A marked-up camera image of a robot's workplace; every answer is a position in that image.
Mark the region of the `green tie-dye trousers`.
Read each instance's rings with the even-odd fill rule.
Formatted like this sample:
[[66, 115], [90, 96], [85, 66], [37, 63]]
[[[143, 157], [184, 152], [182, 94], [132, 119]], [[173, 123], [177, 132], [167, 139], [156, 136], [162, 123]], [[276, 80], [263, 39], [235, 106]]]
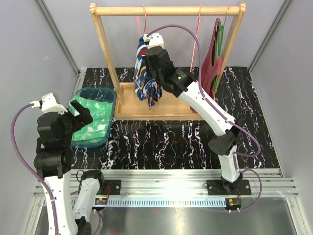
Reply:
[[101, 143], [108, 134], [114, 103], [86, 99], [76, 94], [72, 100], [77, 100], [83, 107], [88, 108], [93, 119], [92, 123], [73, 134], [72, 144]]

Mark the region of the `blue patterned trousers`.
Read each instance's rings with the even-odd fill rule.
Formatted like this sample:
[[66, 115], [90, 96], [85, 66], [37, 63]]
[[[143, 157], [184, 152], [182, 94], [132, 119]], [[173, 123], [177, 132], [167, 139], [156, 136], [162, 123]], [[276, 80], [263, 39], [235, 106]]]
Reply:
[[144, 42], [143, 36], [139, 38], [139, 43], [136, 51], [135, 65], [134, 65], [134, 90], [140, 101], [147, 100], [148, 109], [151, 110], [153, 106], [162, 98], [163, 89], [150, 77], [147, 73], [144, 55], [148, 49], [148, 45]]

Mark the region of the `pink wire hanger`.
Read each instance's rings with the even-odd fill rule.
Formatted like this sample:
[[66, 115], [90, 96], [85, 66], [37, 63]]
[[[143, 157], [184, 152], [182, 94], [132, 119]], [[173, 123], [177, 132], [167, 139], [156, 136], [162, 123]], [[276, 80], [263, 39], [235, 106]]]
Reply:
[[146, 8], [144, 5], [142, 5], [141, 7], [144, 13], [144, 23], [141, 22], [139, 16], [136, 16], [136, 22], [137, 22], [139, 34], [140, 36], [143, 36], [144, 34], [147, 33], [147, 12], [146, 12]]
[[[198, 37], [199, 28], [200, 28], [200, 24], [201, 24], [201, 12], [202, 12], [202, 5], [200, 5], [200, 8], [199, 8], [198, 21], [197, 21], [197, 27], [196, 27], [196, 38]], [[194, 56], [195, 56], [195, 49], [196, 49], [196, 41], [194, 41], [194, 45], [193, 45], [191, 65], [190, 65], [190, 70], [189, 70], [190, 72], [193, 71], [192, 68], [193, 68], [193, 62], [194, 62]]]

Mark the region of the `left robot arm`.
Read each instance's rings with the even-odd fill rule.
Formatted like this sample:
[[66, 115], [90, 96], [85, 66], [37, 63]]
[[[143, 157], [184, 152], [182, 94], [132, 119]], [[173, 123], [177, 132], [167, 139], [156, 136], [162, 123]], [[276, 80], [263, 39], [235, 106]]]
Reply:
[[71, 101], [71, 105], [78, 115], [74, 116], [57, 103], [52, 112], [37, 120], [39, 137], [34, 167], [44, 188], [51, 235], [92, 234], [90, 214], [95, 197], [106, 190], [101, 170], [85, 171], [76, 203], [71, 202], [72, 136], [93, 121], [89, 109], [76, 100]]

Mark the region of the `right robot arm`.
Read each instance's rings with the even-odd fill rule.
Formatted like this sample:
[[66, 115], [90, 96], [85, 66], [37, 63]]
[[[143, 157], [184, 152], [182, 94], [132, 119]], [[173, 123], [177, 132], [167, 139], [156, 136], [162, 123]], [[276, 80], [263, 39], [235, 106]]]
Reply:
[[167, 50], [152, 47], [144, 55], [147, 72], [167, 92], [191, 106], [211, 127], [214, 137], [208, 145], [218, 155], [222, 176], [208, 180], [209, 195], [250, 195], [248, 180], [238, 169], [236, 139], [243, 121], [225, 112], [200, 87], [196, 77], [187, 68], [175, 68]]

